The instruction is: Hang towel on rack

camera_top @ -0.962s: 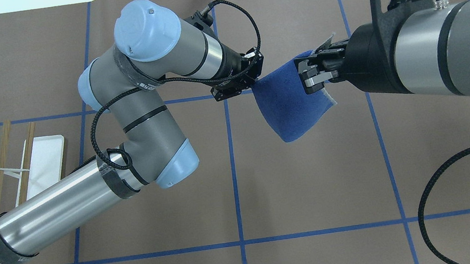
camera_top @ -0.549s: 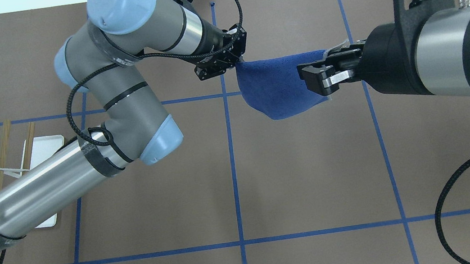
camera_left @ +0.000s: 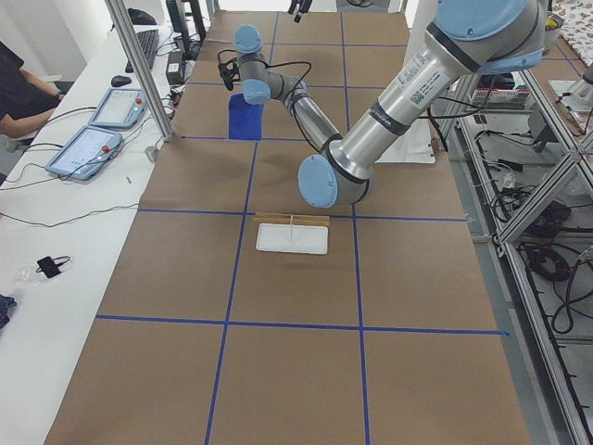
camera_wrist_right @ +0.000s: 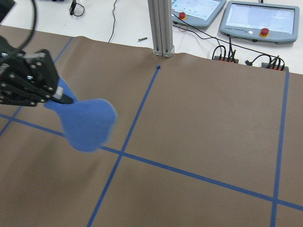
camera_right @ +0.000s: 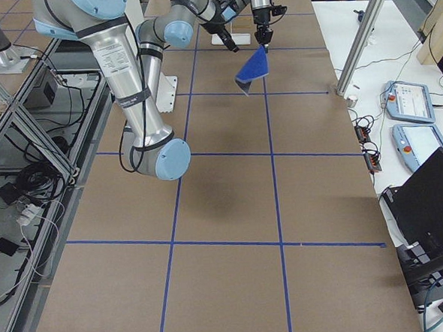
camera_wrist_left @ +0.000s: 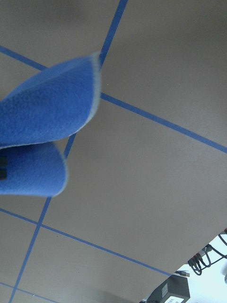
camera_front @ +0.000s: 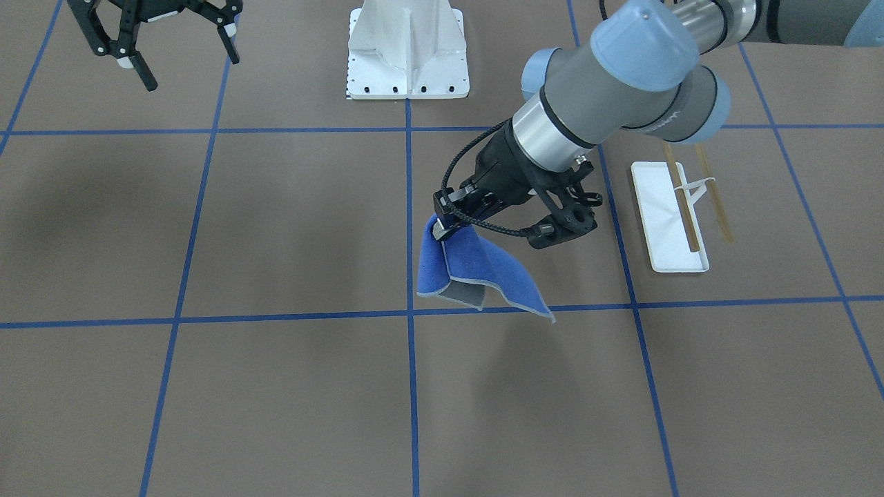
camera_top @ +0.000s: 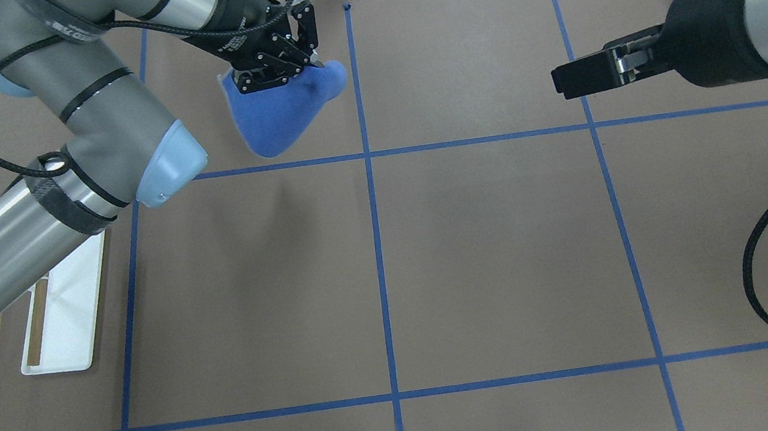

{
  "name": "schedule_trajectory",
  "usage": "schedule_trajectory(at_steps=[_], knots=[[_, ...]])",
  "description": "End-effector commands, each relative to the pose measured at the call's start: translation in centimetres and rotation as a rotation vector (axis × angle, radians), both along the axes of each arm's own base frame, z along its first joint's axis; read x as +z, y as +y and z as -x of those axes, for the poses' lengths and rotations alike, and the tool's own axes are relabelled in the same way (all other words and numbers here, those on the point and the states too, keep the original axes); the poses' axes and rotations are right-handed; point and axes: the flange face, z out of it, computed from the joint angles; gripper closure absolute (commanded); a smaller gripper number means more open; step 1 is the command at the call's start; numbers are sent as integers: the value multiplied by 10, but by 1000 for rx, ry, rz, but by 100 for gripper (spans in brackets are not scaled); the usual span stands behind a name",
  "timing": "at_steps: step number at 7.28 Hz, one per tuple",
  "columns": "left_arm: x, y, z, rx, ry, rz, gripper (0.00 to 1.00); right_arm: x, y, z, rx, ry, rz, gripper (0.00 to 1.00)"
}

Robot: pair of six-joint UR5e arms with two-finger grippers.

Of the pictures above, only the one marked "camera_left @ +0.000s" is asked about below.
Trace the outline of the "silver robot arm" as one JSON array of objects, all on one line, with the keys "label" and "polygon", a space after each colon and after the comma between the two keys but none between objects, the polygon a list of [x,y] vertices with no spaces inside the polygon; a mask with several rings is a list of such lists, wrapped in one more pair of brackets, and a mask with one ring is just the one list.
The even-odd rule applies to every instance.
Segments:
[{"label": "silver robot arm", "polygon": [[543,51],[543,1],[440,1],[424,43],[346,134],[338,133],[303,87],[287,97],[319,149],[297,173],[312,207],[355,204],[372,190],[373,165],[458,78],[535,66]]},{"label": "silver robot arm", "polygon": [[275,67],[265,60],[262,46],[263,39],[256,26],[244,24],[235,31],[235,56],[219,63],[219,74],[227,90],[232,91],[239,83],[250,106],[263,106],[270,100],[281,102],[304,139],[318,152],[341,140],[343,135],[310,96],[305,77],[275,72]]}]

